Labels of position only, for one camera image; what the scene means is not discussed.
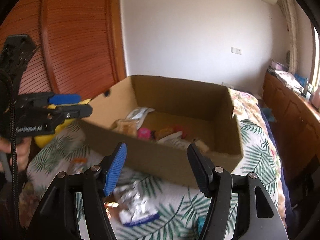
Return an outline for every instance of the wooden dresser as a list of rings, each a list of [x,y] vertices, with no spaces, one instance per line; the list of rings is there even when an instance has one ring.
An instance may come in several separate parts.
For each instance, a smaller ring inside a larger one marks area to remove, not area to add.
[[[271,129],[288,183],[312,158],[320,160],[320,113],[268,72],[263,90],[263,101],[277,120]]]

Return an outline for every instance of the metal pivot screw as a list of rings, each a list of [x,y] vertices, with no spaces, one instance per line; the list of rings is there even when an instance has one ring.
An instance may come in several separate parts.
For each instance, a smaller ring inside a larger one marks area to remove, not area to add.
[[[249,177],[250,177],[251,179],[256,179],[258,176],[257,176],[257,174],[255,174],[254,172],[250,172],[250,173],[249,173]]]
[[[221,167],[215,167],[214,170],[215,170],[217,173],[223,173],[223,168],[221,168]]]
[[[62,179],[64,176],[66,175],[66,173],[64,171],[60,171],[57,176],[59,179]]]
[[[93,165],[93,166],[90,168],[90,170],[92,170],[92,171],[98,171],[98,170],[100,170],[100,166],[99,166],[99,165]]]

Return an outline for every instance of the pink item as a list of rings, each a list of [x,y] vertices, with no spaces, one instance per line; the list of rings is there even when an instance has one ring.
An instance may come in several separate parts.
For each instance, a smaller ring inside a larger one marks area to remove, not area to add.
[[[318,90],[313,95],[311,103],[315,106],[316,109],[320,108],[320,85],[318,86]]]
[[[151,137],[151,130],[149,130],[148,128],[140,128],[138,130],[139,139],[149,140],[150,137]]]
[[[271,67],[275,70],[281,70],[281,71],[285,71],[285,67],[279,63],[279,62],[275,62],[275,61],[271,61]]]

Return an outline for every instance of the white wall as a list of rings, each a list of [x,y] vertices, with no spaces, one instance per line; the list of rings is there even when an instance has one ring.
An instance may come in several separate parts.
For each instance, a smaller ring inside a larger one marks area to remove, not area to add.
[[[128,73],[226,82],[257,92],[285,63],[286,20],[260,0],[123,0]],[[242,49],[232,54],[231,47]]]
[[[303,9],[295,3],[298,30],[297,30],[297,50],[298,50],[298,69],[297,73],[303,77],[310,78],[313,58],[313,38],[312,28],[309,17]]]

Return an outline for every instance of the black cable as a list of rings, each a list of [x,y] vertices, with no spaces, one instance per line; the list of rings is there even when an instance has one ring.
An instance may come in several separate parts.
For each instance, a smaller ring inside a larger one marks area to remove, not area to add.
[[[11,141],[11,154],[12,154],[12,199],[13,199],[13,222],[16,229],[16,234],[20,239],[20,220],[19,220],[19,194],[18,194],[18,160],[16,149],[16,134],[15,134],[15,116],[14,116],[14,98],[13,98],[13,85],[9,75],[0,69],[0,81],[2,81],[6,88],[9,98],[9,111],[10,111],[10,141]]]

